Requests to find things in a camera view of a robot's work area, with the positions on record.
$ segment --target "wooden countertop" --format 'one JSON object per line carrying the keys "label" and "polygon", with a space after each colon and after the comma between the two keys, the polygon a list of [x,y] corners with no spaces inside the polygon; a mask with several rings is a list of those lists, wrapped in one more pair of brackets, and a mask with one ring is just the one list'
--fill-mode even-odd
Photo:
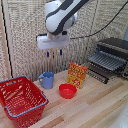
{"label": "wooden countertop", "polygon": [[[103,84],[87,75],[85,85],[72,99],[60,96],[58,87],[67,81],[67,71],[55,75],[54,87],[46,90],[34,82],[49,99],[41,120],[30,128],[109,128],[128,100],[128,81],[114,78]],[[0,128],[14,128],[0,106]]]}

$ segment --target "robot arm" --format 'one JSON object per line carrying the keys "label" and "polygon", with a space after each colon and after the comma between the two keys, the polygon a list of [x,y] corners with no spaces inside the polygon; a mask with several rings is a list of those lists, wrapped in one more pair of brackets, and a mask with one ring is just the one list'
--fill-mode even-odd
{"label": "robot arm", "polygon": [[37,36],[38,48],[50,49],[70,44],[68,29],[77,21],[77,11],[94,0],[53,0],[45,4],[47,34]]}
{"label": "robot arm", "polygon": [[61,3],[60,0],[55,0],[46,3],[45,16],[48,32],[52,35],[58,35],[70,28],[76,22],[76,12],[84,4],[88,4],[92,1],[94,0],[65,0]]}

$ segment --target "electrical cable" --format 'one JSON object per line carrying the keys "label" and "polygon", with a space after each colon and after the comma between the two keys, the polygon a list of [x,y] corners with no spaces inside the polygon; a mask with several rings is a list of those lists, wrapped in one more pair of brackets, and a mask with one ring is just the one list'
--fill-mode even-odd
{"label": "electrical cable", "polygon": [[71,38],[71,39],[79,39],[79,38],[84,38],[84,37],[90,37],[90,36],[93,36],[93,35],[96,35],[97,33],[101,32],[103,29],[105,29],[106,27],[108,27],[108,25],[113,22],[113,20],[117,17],[117,15],[123,10],[123,8],[126,6],[126,4],[128,4],[128,1],[122,6],[122,8],[117,12],[117,14],[113,17],[113,19],[107,24],[105,25],[105,27],[103,27],[102,29],[100,29],[99,31],[91,34],[91,35],[88,35],[88,36],[81,36],[81,37],[74,37],[74,38]]}

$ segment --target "wicker wall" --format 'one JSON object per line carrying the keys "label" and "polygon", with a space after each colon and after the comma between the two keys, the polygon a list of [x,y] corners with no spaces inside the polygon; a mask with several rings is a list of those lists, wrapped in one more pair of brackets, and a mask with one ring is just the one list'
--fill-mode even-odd
{"label": "wicker wall", "polygon": [[[80,37],[89,35],[91,32],[91,27],[93,23],[93,18],[95,14],[97,1],[94,1],[88,5],[84,5],[78,11],[78,21],[77,23],[69,29],[70,37]],[[55,49],[55,59],[54,59],[54,72],[60,72],[67,70],[70,62],[76,62],[78,64],[83,64],[86,54],[86,48],[89,38],[73,39],[71,40],[71,45],[65,48]]]}
{"label": "wicker wall", "polygon": [[0,6],[0,81],[11,78],[9,54],[5,36],[2,7]]}
{"label": "wicker wall", "polygon": [[[39,50],[36,36],[47,32],[44,18],[44,5],[47,1],[3,0],[13,77],[26,75],[34,81],[45,71],[57,73],[66,70],[71,61],[84,63],[86,56],[94,52],[96,40],[124,36],[128,6],[109,27],[96,36],[71,40],[71,45],[65,48]],[[78,22],[69,30],[70,36],[79,37],[98,31],[113,18],[124,2],[126,0],[95,0],[83,6],[78,11]]]}
{"label": "wicker wall", "polygon": [[46,33],[44,0],[4,0],[13,77],[26,75],[33,81],[49,71],[47,51],[37,47],[36,36]]}

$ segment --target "red basket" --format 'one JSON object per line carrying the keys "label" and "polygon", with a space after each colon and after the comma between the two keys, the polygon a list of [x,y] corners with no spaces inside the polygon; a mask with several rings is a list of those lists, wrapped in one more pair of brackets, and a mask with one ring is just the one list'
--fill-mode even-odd
{"label": "red basket", "polygon": [[0,102],[16,128],[27,128],[40,120],[48,100],[27,77],[0,82]]}

